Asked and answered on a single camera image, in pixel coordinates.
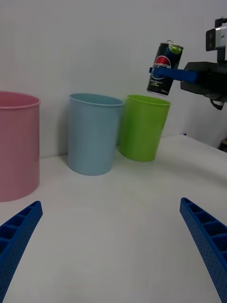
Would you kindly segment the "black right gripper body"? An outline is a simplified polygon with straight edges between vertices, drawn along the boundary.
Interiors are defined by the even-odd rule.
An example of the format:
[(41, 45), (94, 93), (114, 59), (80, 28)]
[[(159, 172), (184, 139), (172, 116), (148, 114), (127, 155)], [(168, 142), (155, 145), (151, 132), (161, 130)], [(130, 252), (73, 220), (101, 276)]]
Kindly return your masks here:
[(186, 71), (197, 72), (195, 83), (182, 81), (182, 90), (202, 95), (212, 101), (227, 101), (227, 62), (189, 62)]

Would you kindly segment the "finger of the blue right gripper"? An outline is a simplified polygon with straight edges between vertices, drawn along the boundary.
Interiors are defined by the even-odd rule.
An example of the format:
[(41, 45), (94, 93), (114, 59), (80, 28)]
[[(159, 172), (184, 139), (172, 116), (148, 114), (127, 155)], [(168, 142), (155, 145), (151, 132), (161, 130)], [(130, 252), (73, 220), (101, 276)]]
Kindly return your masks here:
[(172, 69), (172, 68), (169, 69), (164, 67), (150, 68), (149, 73), (151, 73), (153, 78), (158, 80), (168, 77), (173, 80), (186, 81), (186, 82), (196, 82), (198, 76), (196, 71), (187, 71), (187, 70)]

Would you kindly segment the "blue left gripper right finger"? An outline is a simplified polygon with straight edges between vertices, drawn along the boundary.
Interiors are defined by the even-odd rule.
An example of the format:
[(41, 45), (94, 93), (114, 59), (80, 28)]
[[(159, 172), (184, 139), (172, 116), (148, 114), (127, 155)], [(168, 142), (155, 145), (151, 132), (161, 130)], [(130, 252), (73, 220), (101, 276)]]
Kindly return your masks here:
[(221, 302), (227, 302), (227, 227), (185, 197), (180, 202), (180, 213)]

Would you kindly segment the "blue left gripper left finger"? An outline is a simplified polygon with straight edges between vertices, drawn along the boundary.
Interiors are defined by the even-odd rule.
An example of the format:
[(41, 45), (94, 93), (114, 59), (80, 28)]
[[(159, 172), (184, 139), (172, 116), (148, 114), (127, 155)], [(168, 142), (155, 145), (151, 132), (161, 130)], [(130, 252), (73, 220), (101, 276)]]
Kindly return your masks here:
[(41, 202), (35, 201), (0, 226), (0, 302), (42, 215)]

